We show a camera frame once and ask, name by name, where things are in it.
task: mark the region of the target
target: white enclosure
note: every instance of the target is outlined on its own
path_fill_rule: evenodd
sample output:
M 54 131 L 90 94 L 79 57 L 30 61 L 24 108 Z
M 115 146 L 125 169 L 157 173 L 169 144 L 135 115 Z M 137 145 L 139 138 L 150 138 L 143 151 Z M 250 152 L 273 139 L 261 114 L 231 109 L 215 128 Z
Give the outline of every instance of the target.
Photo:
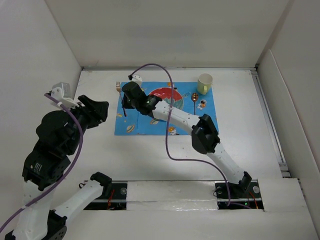
M 84 211 L 64 239 L 317 239 L 319 9 L 318 0 L 0 0 L 0 225 L 21 207 L 36 128 L 57 109 L 43 95 L 66 82 L 110 107 L 53 205 L 97 171 L 130 182 L 127 211 Z M 220 137 L 258 179 L 265 211 L 217 210 L 219 173 L 168 160 L 163 136 L 114 136 L 115 82 L 151 62 L 170 67 L 174 81 L 213 75 Z M 154 68 L 140 74 L 167 81 Z M 187 136 L 173 137 L 175 157 L 202 158 Z M 282 178 L 284 161 L 293 179 Z
M 288 0 L 46 0 L 81 66 L 254 67 Z

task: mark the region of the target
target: orange cartoon character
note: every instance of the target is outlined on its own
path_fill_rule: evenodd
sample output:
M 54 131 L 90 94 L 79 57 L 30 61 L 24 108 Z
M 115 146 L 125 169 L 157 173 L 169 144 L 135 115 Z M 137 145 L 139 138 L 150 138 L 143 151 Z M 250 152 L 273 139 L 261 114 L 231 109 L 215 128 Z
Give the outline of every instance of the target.
M 207 101 L 206 100 L 201 100 L 200 103 L 198 104 L 198 109 L 202 110 L 206 107 Z
M 169 129 L 168 129 L 168 132 L 170 135 L 179 135 L 177 134 L 177 129 L 174 127 L 174 126 L 170 126 Z
M 168 85 L 168 87 L 171 88 L 171 82 L 167 82 L 166 84 Z M 176 91 L 178 90 L 178 88 L 175 86 L 175 84 L 173 84 L 173 89 Z

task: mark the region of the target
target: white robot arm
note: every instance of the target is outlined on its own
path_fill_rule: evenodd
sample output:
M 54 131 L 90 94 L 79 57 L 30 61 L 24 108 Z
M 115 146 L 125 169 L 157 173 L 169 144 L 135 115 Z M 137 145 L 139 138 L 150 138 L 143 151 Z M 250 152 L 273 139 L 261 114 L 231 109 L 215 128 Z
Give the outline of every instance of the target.
M 154 95 L 146 95 L 138 84 L 131 81 L 122 87 L 124 98 L 122 106 L 136 109 L 143 115 L 168 121 L 170 105 Z M 233 189 L 245 192 L 252 180 L 250 175 L 239 167 L 224 149 L 218 131 L 210 118 L 192 115 L 175 107 L 172 108 L 170 123 L 191 135 L 192 147 L 207 155 L 225 174 Z
M 104 187 L 110 188 L 111 181 L 111 178 L 97 172 L 91 176 L 91 180 L 82 189 L 53 210 L 50 209 L 55 190 L 51 191 L 21 212 L 16 228 L 5 236 L 5 240 L 63 239 L 67 227 L 74 218 L 88 204 L 102 195 Z M 27 204 L 42 193 L 43 191 L 40 191 L 32 181 L 24 182 L 23 204 Z

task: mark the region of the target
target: red planet illustration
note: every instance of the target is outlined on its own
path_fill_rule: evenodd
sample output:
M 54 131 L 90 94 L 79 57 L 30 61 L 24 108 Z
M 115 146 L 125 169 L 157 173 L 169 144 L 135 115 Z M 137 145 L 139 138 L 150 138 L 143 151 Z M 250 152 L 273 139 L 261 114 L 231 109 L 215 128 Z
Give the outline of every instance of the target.
M 171 98 L 171 88 L 170 87 L 160 87 L 152 92 L 150 94 L 155 95 L 157 97 L 162 98 L 167 104 L 170 104 L 170 98 Z M 173 90 L 173 106 L 177 109 L 182 110 L 184 108 L 184 98 L 181 96 L 179 92 L 176 90 Z

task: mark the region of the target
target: wire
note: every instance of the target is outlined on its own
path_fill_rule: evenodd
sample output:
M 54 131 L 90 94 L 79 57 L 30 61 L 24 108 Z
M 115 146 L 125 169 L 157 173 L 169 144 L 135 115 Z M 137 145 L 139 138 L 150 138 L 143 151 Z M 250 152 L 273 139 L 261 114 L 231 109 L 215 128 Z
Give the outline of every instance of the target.
M 231 204 L 232 204 L 232 205 L 238 205 L 238 206 L 244 207 L 244 208 L 246 208 L 246 209 L 252 209 L 252 208 L 249 207 L 249 206 L 246 206 L 246 205 L 244 205 L 244 204 L 237 203 L 237 202 L 232 202 Z
M 107 210 L 110 208 L 111 206 L 111 200 L 112 198 L 114 197 L 114 193 L 115 193 L 115 190 L 113 189 L 112 192 L 111 192 L 111 196 L 108 198 L 108 207 L 106 208 Z
M 54 103 L 58 104 L 59 101 L 54 99 L 52 96 L 50 96 L 49 94 L 44 94 L 45 97 L 47 97 L 48 99 L 50 99 L 51 101 L 53 101 Z M 62 175 L 62 177 L 53 185 L 51 186 L 48 190 L 46 190 L 45 192 L 43 192 L 42 194 L 40 194 L 39 196 L 35 197 L 33 200 L 31 200 L 30 202 L 28 202 L 24 207 L 20 208 L 18 211 L 16 211 L 11 217 L 8 218 L 7 221 L 5 221 L 5 223 L 1 226 L 0 228 L 0 233 L 5 229 L 5 227 L 18 215 L 20 214 L 26 207 L 30 207 L 31 205 L 33 205 L 34 203 L 40 201 L 41 199 L 43 199 L 45 196 L 47 196 L 49 193 L 51 193 L 65 178 L 66 176 L 68 176 L 68 174 L 71 172 L 71 170 L 74 168 L 81 149 L 82 149 L 82 145 L 84 142 L 84 133 L 82 131 L 81 125 L 78 122 L 77 118 L 72 114 L 72 112 L 63 104 L 60 105 L 60 107 L 71 117 L 71 119 L 74 121 L 76 127 L 78 128 L 78 131 L 80 133 L 80 138 L 79 138 L 79 147 L 78 150 L 74 156 L 74 159 L 70 165 L 70 167 L 66 170 L 66 172 Z
M 229 188 L 229 184 L 228 184 L 228 180 L 226 178 L 226 176 L 224 175 L 224 173 L 214 164 L 212 164 L 211 162 L 208 162 L 208 161 L 205 161 L 205 160 L 199 160 L 199 159 L 180 159 L 180 158 L 174 158 L 170 155 L 169 153 L 169 147 L 168 147 L 168 132 L 169 132 L 169 124 L 170 124 L 170 118 L 171 118 L 171 113 L 172 113 L 172 107 L 173 107 L 173 104 L 174 104 L 174 101 L 173 101 L 173 96 L 174 96 L 174 82 L 172 81 L 172 78 L 171 78 L 171 75 L 170 73 L 167 71 L 167 69 L 165 69 L 165 67 L 157 64 L 157 63 L 147 63 L 145 65 L 142 65 L 141 67 L 137 68 L 135 71 L 133 71 L 133 73 L 131 73 L 129 75 L 129 77 L 132 77 L 137 71 L 139 71 L 140 69 L 143 69 L 144 67 L 147 67 L 147 66 L 157 66 L 161 69 L 163 69 L 166 74 L 168 75 L 169 79 L 170 79 L 170 83 L 171 83 L 171 98 L 170 98 L 170 110 L 169 110 L 169 114 L 168 114 L 168 120 L 166 122 L 166 130 L 165 130 L 165 150 L 166 150 L 166 154 L 168 155 L 168 157 L 171 159 L 171 160 L 174 160 L 174 161 L 185 161 L 185 162 L 198 162 L 198 163 L 204 163 L 204 164 L 209 164 L 211 165 L 212 167 L 214 167 L 215 169 L 218 170 L 218 172 L 222 175 L 224 181 L 225 181 L 225 185 L 226 185 L 226 191 L 228 193 L 228 203 L 227 203 L 227 206 L 229 207 L 230 204 L 234 204 L 234 205 L 242 205 L 240 203 L 233 203 L 231 202 L 231 194 L 230 194 L 230 188 Z
M 254 195 L 252 194 L 252 192 L 250 192 L 250 191 L 249 191 L 249 194 L 253 197 L 253 200 L 254 200 L 254 203 L 255 203 L 255 208 L 256 208 L 256 209 L 259 209 L 255 196 L 254 196 Z
M 79 183 L 79 188 L 82 189 L 86 184 L 87 184 L 88 180 L 84 180 L 84 182 Z

